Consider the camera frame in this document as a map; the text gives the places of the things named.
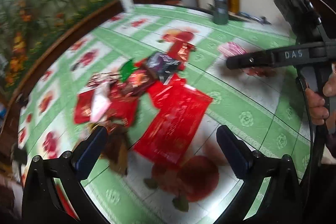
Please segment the person's right hand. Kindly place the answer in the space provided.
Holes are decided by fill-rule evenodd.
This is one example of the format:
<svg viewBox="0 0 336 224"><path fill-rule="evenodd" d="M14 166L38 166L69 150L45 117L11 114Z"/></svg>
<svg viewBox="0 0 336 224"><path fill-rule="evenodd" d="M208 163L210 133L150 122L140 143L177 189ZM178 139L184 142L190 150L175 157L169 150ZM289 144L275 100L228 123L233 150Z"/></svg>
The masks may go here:
<svg viewBox="0 0 336 224"><path fill-rule="evenodd" d="M335 87L335 73L333 73L333 76L323 87L323 94L327 97L335 97ZM312 123L315 125L326 124L329 130L335 128L335 111L329 113L329 110L325 107L325 99L310 88L305 89L305 94Z"/></svg>

